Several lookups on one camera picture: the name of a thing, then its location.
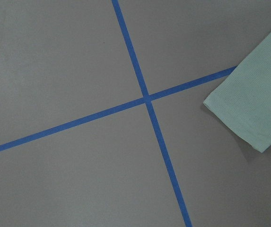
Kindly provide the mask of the olive green long-sleeve shirt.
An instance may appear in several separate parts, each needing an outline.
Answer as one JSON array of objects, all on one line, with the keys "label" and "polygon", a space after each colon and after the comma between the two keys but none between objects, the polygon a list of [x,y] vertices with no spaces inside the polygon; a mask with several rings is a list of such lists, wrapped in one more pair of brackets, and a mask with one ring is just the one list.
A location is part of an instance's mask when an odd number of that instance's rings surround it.
[{"label": "olive green long-sleeve shirt", "polygon": [[271,146],[271,32],[203,104],[255,150]]}]

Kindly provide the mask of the blue tape line lengthwise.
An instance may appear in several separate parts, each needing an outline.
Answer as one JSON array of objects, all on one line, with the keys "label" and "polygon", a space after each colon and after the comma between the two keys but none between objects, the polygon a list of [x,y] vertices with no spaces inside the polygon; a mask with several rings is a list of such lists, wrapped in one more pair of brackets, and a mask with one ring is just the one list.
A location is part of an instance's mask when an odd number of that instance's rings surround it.
[{"label": "blue tape line lengthwise", "polygon": [[124,19],[119,1],[113,0],[112,5],[114,8],[120,29],[121,29],[121,33],[123,35],[123,38],[124,38],[124,41],[126,44],[126,48],[128,50],[130,60],[132,62],[132,66],[133,66],[133,69],[134,69],[134,72],[135,72],[135,75],[136,75],[136,78],[137,78],[137,81],[138,81],[138,84],[139,84],[139,87],[140,87],[140,90],[142,93],[142,97],[143,97],[146,109],[149,114],[149,118],[150,118],[153,130],[154,130],[154,133],[155,133],[155,136],[156,136],[156,139],[157,139],[157,142],[158,142],[158,145],[159,145],[162,157],[163,157],[163,161],[166,166],[167,173],[168,173],[170,181],[171,181],[172,188],[175,193],[175,197],[176,197],[184,224],[186,227],[191,227],[192,222],[191,222],[186,204],[184,202],[184,198],[183,198],[183,195],[182,195],[182,192],[180,189],[180,185],[177,180],[175,170],[174,170],[170,155],[168,153],[167,146],[166,146],[161,128],[160,128],[158,120],[157,120],[157,116],[156,116],[156,113],[155,113],[155,110],[154,110],[154,107],[152,104],[152,100],[150,98],[149,91],[148,91],[145,79],[143,77],[143,74],[142,74],[142,71],[140,68],[140,64],[138,62],[137,55],[136,55],[136,52],[134,50],[134,47],[133,47],[133,44],[131,41],[129,31],[128,31],[127,25],[125,23],[125,19]]}]

